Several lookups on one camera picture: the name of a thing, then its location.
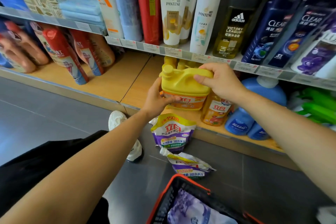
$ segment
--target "person's left hand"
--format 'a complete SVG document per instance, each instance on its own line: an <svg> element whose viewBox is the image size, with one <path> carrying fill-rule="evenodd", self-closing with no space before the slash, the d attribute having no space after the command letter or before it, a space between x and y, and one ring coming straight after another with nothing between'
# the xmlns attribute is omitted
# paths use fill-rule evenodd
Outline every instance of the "person's left hand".
<svg viewBox="0 0 336 224"><path fill-rule="evenodd" d="M181 98L177 96L165 98L160 96L162 78L155 80L153 85L149 88L145 104L141 111L145 112L147 117L151 120L159 116L166 105L179 101Z"/></svg>

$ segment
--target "white cap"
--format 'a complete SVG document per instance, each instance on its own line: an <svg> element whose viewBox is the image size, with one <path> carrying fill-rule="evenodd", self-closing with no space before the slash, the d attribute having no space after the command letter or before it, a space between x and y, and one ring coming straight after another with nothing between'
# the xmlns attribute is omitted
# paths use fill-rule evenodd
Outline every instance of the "white cap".
<svg viewBox="0 0 336 224"><path fill-rule="evenodd" d="M257 77L257 82L261 86L271 89L271 88L274 88L275 86L277 86L277 84L279 83L279 80L275 79L275 78L270 78L270 77L259 75Z"/></svg>

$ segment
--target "gray tile floor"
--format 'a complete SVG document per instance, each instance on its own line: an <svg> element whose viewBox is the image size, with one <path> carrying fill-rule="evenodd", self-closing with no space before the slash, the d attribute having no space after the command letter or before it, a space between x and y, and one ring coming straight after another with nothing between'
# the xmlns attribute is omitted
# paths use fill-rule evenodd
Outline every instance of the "gray tile floor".
<svg viewBox="0 0 336 224"><path fill-rule="evenodd" d="M107 130L109 110L4 78L0 89L0 165L46 141ZM145 150L142 162L125 162L105 192L111 223L145 223L174 174L155 148L150 127L139 138ZM333 203L301 172L196 139L185 152L217 169L200 184L228 206L246 210L265 224L315 223L317 207Z"/></svg>

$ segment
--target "black basket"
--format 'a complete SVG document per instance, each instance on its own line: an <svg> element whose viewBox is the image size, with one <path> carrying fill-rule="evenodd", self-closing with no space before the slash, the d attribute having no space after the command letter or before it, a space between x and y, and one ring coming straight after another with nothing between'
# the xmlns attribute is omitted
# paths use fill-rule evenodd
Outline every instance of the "black basket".
<svg viewBox="0 0 336 224"><path fill-rule="evenodd" d="M223 205L223 203L218 200L209 189L204 188L202 185L180 174L174 175L171 178L167 187L157 199L146 224L167 223L168 212L172 208L180 188L219 213L233 218L238 224L251 224L242 213L238 213Z"/></svg>

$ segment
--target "sneaker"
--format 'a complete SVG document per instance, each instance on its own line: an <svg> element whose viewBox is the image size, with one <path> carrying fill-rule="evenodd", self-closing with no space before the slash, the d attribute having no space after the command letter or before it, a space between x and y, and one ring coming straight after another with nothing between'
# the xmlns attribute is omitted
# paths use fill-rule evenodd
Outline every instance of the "sneaker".
<svg viewBox="0 0 336 224"><path fill-rule="evenodd" d="M127 120L126 115L120 111L113 111L108 119L109 131L119 126L125 120ZM141 143L137 139L131 152L127 156L127 160L130 162L138 162L143 158L143 156L144 150L142 149Z"/></svg>

